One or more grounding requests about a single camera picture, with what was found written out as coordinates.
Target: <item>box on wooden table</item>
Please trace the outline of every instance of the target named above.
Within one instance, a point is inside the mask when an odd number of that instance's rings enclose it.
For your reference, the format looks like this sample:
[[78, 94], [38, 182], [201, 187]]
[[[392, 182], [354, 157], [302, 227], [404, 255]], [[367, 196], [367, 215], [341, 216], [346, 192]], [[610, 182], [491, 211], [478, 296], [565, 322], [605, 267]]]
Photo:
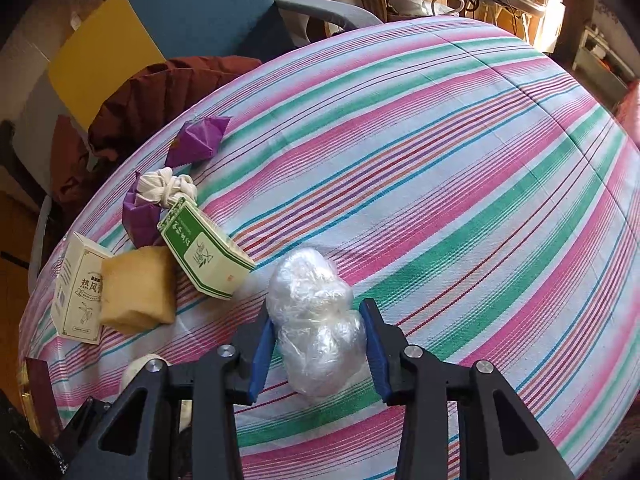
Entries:
[[167, 246], [200, 292], [229, 300], [255, 262], [198, 207], [181, 198], [158, 224]]
[[100, 270], [102, 261], [112, 256], [107, 249], [78, 233], [69, 237], [51, 305], [51, 319], [60, 337], [99, 343]]

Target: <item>blue gripper pad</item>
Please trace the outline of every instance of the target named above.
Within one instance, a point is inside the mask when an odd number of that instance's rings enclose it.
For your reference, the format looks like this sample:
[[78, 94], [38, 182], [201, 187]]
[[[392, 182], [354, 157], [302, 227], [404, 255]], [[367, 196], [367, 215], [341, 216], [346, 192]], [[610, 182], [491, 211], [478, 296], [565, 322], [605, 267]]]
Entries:
[[254, 360], [251, 363], [251, 383], [249, 384], [248, 398], [251, 403], [255, 402], [258, 394], [264, 388], [264, 382], [267, 380], [269, 365], [271, 364], [271, 355], [276, 345], [276, 333], [271, 319], [268, 319], [262, 328], [260, 342], [255, 351]]
[[369, 361], [373, 385], [378, 395], [382, 397], [382, 401], [387, 402], [392, 391], [389, 383], [389, 366], [385, 349], [364, 301], [360, 303], [358, 310], [364, 320], [364, 327], [367, 332], [367, 361]]

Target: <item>purple paper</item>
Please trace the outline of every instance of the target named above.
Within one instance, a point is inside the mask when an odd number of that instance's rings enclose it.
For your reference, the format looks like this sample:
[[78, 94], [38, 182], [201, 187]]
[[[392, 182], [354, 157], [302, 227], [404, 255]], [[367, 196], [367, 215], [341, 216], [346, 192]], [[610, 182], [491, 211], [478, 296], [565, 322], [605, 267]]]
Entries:
[[[164, 166], [173, 169], [214, 156], [229, 121], [230, 117], [207, 117], [185, 122], [169, 148]], [[162, 208], [158, 204], [136, 205], [139, 179], [140, 174], [136, 173], [122, 203], [122, 225], [138, 249], [162, 240], [158, 232]]]
[[230, 120], [231, 117], [205, 117], [186, 121], [171, 143], [164, 165], [177, 168], [214, 156]]

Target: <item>white rope bundle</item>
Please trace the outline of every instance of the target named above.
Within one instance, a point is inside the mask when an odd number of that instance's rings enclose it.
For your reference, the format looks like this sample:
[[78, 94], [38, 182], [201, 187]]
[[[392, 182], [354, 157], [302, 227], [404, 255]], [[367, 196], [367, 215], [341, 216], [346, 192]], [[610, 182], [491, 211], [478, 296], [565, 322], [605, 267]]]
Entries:
[[141, 175], [136, 190], [136, 205], [160, 204], [166, 209], [174, 206], [182, 197], [194, 204], [198, 197], [198, 188], [191, 177], [174, 175], [171, 168], [162, 168]]

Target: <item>round table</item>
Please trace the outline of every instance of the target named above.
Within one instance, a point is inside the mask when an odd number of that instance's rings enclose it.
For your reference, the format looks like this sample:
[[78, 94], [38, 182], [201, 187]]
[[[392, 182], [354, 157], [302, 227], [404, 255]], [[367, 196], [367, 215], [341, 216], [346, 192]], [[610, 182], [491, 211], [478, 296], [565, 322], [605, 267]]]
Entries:
[[[49, 318], [60, 244], [20, 326], [49, 364], [63, 420], [113, 400], [153, 352], [195, 360], [259, 308], [277, 261], [311, 246], [374, 297], [386, 322], [453, 363], [489, 359], [581, 474], [639, 385], [640, 154], [571, 76], [499, 28], [438, 17], [321, 41], [242, 76], [162, 129], [72, 229], [114, 253], [133, 172], [162, 167], [187, 119], [230, 116], [220, 152], [191, 168], [198, 202], [258, 264], [230, 302], [181, 274], [174, 324], [98, 346]], [[393, 478], [402, 408], [364, 371], [341, 393], [294, 393], [277, 351], [236, 421], [247, 479]], [[450, 411], [450, 478], [459, 471]]]

